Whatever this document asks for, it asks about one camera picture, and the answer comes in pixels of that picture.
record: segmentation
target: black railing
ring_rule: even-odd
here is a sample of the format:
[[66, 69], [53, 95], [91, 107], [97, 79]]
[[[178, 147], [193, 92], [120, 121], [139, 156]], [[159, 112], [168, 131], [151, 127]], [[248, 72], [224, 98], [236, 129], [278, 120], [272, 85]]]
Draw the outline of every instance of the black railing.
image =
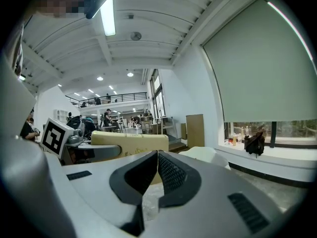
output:
[[125, 101], [137, 101], [137, 100], [146, 100], [147, 93], [128, 93], [128, 94], [118, 94], [118, 95], [109, 95], [102, 97], [95, 97], [87, 100], [78, 101], [73, 98], [66, 96], [67, 99], [78, 108], [86, 108], [91, 106], [97, 106], [102, 104], [125, 102]]

